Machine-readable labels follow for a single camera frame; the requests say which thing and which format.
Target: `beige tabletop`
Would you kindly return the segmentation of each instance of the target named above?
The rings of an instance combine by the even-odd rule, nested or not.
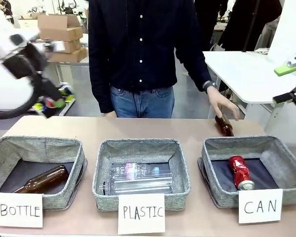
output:
[[[263,131],[248,121],[233,121],[235,135],[259,135]],[[42,229],[0,227],[5,234],[117,235],[117,212],[98,212],[91,192],[100,143],[114,138],[174,138],[181,142],[191,177],[191,192],[184,211],[166,212],[166,233],[185,237],[288,237],[296,236],[296,205],[284,207],[276,223],[239,225],[237,209],[218,209],[212,203],[200,175],[197,158],[204,139],[218,136],[214,120],[128,119],[26,116],[6,135],[75,138],[83,143],[88,167],[72,206],[46,212]]]

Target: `person's left hand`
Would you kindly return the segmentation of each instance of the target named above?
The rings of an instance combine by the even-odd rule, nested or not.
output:
[[[223,105],[229,108],[233,112],[235,119],[240,118],[239,108],[230,100],[228,100],[226,97],[221,95],[215,87],[213,86],[208,87],[207,94],[208,94],[209,102],[213,106],[215,113],[219,118],[222,117],[222,112],[219,109],[219,105]]]

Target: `crushed red can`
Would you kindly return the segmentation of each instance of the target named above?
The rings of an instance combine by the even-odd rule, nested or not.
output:
[[[229,158],[229,167],[234,174],[234,183],[238,190],[252,190],[255,187],[250,180],[250,172],[242,156],[235,155]]]

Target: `hand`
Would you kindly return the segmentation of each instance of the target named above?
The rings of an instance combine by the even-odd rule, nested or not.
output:
[[[115,111],[104,114],[105,118],[117,118]]]
[[[209,102],[213,106],[215,113],[219,118],[222,117],[222,112],[219,109],[219,105],[223,105],[229,108],[233,112],[235,119],[240,118],[240,112],[238,107],[234,103],[232,103],[230,100],[228,100],[226,97],[221,95],[215,87],[213,86],[208,87],[207,94],[208,94]]]

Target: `finger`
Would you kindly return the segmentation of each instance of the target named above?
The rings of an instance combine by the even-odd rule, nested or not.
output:
[[[215,110],[215,113],[217,115],[217,117],[222,118],[222,112],[221,110],[218,108],[218,105],[213,105],[213,108]]]
[[[234,103],[229,101],[226,104],[226,107],[229,108],[232,111],[233,116],[235,117],[235,119],[240,119],[240,110]]]

